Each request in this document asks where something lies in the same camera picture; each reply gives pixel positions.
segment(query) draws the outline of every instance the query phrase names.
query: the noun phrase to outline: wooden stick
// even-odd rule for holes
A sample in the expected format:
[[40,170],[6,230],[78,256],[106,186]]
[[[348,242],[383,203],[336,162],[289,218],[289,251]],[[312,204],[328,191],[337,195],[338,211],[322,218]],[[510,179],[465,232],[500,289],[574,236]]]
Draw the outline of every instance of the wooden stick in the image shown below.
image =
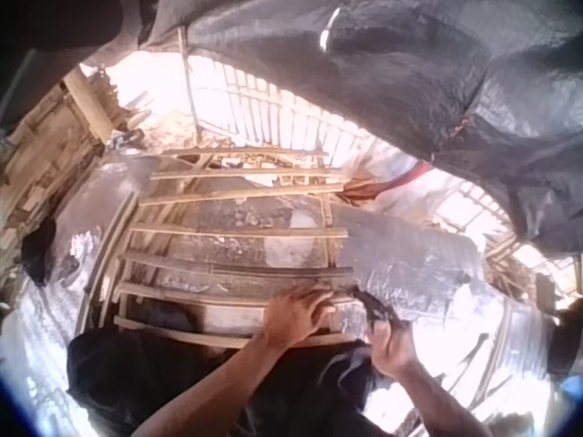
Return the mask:
[[[166,328],[159,328],[157,326],[140,323],[139,321],[124,319],[119,316],[114,318],[114,323],[120,328],[125,328],[128,330],[145,330],[167,339],[198,344],[200,346],[210,346],[214,348],[242,349],[247,344],[247,341],[249,341],[249,339],[241,337],[221,337],[219,335],[194,334],[192,332],[183,332],[180,330],[169,330]],[[292,347],[315,348],[318,346],[348,343],[354,340],[356,340],[356,337],[352,334],[334,333],[314,335]]]
[[212,153],[213,155],[297,155],[302,157],[327,157],[328,154],[321,150],[295,150],[281,147],[190,147],[174,148],[163,151],[162,157],[179,157],[184,155],[200,155]]
[[122,255],[123,259],[175,271],[198,273],[201,275],[226,275],[243,276],[253,278],[346,278],[353,275],[352,267],[335,267],[322,269],[296,269],[296,268],[271,268],[230,266],[225,264],[213,264],[209,262],[188,261],[186,259],[166,258],[148,253],[127,251]]
[[134,223],[129,225],[129,230],[134,232],[154,232],[171,235],[195,235],[201,237],[229,237],[263,239],[277,237],[284,239],[345,239],[348,230],[345,228],[235,228],[235,229],[204,229],[198,230],[181,225],[164,225],[149,223]]
[[[214,305],[219,307],[245,307],[263,309],[269,303],[269,299],[257,299],[237,296],[216,296],[206,293],[195,293],[192,291],[169,290],[145,285],[132,284],[131,282],[121,282],[116,286],[115,295],[121,293],[140,296],[142,298],[169,300],[173,302],[187,302],[198,305]],[[332,305],[342,305],[354,302],[348,296],[336,296],[331,298]]]
[[63,78],[63,81],[91,128],[95,130],[101,142],[106,144],[111,137],[114,126],[81,68],[79,66],[73,68]]
[[294,185],[290,187],[262,187],[246,189],[216,190],[202,194],[183,194],[177,196],[158,196],[146,198],[140,202],[143,207],[174,203],[200,202],[202,200],[223,200],[228,198],[262,198],[273,196],[290,196],[308,193],[333,193],[343,190],[343,184]]
[[348,178],[340,168],[219,168],[210,170],[159,171],[152,173],[151,180],[181,178],[230,178],[255,175],[276,176],[327,176]]

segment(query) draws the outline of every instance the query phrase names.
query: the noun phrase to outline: person's left hand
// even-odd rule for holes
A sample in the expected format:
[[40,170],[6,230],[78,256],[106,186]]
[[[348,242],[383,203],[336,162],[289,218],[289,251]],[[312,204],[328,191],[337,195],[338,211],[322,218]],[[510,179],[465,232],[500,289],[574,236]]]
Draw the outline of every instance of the person's left hand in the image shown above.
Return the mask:
[[316,332],[335,311],[329,290],[317,284],[301,285],[274,296],[263,316],[261,335],[276,348],[288,349]]

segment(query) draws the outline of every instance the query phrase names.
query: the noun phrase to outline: hand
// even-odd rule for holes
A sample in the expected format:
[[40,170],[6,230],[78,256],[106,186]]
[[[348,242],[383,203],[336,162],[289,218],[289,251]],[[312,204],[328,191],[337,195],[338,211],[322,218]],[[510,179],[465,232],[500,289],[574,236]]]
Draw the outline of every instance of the hand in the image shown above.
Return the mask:
[[274,296],[263,315],[261,335],[274,347],[287,350],[316,332],[335,311],[329,290],[316,284],[302,285]]
[[368,338],[373,347],[373,365],[384,375],[398,380],[404,371],[419,363],[408,321],[377,321]]

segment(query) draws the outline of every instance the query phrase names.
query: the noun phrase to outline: wooden plank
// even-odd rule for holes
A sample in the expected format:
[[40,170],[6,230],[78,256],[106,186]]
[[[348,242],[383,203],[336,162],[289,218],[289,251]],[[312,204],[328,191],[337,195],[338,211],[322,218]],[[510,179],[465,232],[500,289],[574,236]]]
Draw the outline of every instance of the wooden plank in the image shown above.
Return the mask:
[[[241,296],[216,296],[207,293],[195,293],[192,291],[169,290],[158,287],[148,287],[145,285],[132,284],[131,282],[121,282],[116,286],[115,295],[121,293],[140,296],[142,298],[169,300],[173,302],[187,302],[198,305],[214,305],[227,307],[245,307],[245,308],[265,308],[269,299],[257,299]],[[354,302],[349,296],[336,296],[331,298],[332,305],[341,305],[344,303]]]
[[348,180],[341,168],[217,168],[208,170],[159,171],[151,180],[180,178],[232,178],[257,175],[322,176]]
[[[139,321],[125,319],[119,316],[114,318],[114,323],[120,328],[127,330],[146,330],[153,334],[173,339],[190,344],[198,344],[200,346],[210,346],[215,348],[226,349],[242,349],[249,339],[241,337],[221,337],[219,335],[209,334],[195,334],[192,332],[183,332],[180,330],[169,330],[166,328],[159,328],[157,326],[147,325]],[[348,343],[356,340],[352,334],[333,333],[323,335],[313,335],[306,340],[292,346],[293,348],[314,348],[319,346],[327,346],[332,344]]]
[[129,230],[135,232],[154,232],[171,235],[194,235],[201,237],[228,237],[263,239],[266,237],[289,239],[346,239],[348,230],[345,228],[235,228],[235,229],[195,229],[181,225],[164,225],[149,223],[134,223]]
[[307,268],[271,268],[271,267],[248,267],[248,266],[230,266],[225,264],[214,264],[209,262],[188,261],[185,259],[160,257],[148,253],[136,251],[127,251],[122,255],[127,259],[139,264],[157,267],[159,269],[168,269],[183,271],[187,273],[197,273],[200,275],[227,275],[242,276],[253,278],[346,278],[353,275],[352,267],[335,267],[321,269]]
[[215,190],[209,193],[183,194],[177,196],[158,196],[146,198],[140,202],[141,206],[167,205],[175,203],[200,202],[203,200],[223,200],[228,198],[263,198],[274,196],[291,196],[297,194],[319,194],[340,192],[343,184],[325,185],[294,185],[289,187],[262,187],[246,189]]
[[322,150],[295,150],[293,148],[281,147],[190,147],[172,148],[164,150],[162,157],[179,157],[185,155],[200,155],[212,153],[213,155],[296,155],[300,157],[327,157],[328,154]]

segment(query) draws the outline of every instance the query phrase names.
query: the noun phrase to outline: black tarp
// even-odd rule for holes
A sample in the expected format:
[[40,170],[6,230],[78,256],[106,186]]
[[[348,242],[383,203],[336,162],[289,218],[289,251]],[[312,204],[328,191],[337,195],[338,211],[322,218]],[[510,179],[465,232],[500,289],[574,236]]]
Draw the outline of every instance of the black tarp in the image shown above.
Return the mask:
[[174,29],[188,25],[193,48],[475,182],[521,239],[554,256],[583,249],[582,10],[576,0],[159,0],[136,40],[175,50]]
[[[144,331],[93,330],[68,347],[68,392],[104,435],[130,435],[232,353],[211,358],[205,348]],[[360,341],[290,350],[253,395],[230,436],[385,436],[361,415],[378,381],[370,349]]]

